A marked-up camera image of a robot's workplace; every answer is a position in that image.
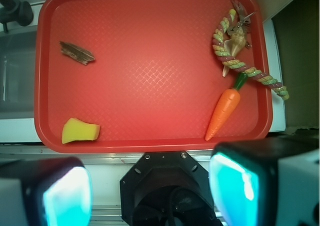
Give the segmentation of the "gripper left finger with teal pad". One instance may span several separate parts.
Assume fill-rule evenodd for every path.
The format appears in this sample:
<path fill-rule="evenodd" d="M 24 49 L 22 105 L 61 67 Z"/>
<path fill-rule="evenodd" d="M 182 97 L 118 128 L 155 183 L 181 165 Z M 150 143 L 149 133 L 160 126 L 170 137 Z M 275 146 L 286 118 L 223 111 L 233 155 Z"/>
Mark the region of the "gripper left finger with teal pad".
<path fill-rule="evenodd" d="M 90 173 L 76 157 L 0 165 L 2 226 L 87 226 L 92 204 Z"/>

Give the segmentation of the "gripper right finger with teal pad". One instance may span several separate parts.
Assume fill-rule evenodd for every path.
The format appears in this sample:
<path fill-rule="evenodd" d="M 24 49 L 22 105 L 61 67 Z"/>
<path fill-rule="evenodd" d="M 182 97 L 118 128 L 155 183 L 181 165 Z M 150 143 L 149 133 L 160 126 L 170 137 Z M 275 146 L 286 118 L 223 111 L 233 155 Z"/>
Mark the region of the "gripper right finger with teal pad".
<path fill-rule="evenodd" d="M 210 191 L 229 226 L 317 226 L 320 143 L 306 136 L 223 142 L 209 162 Z"/>

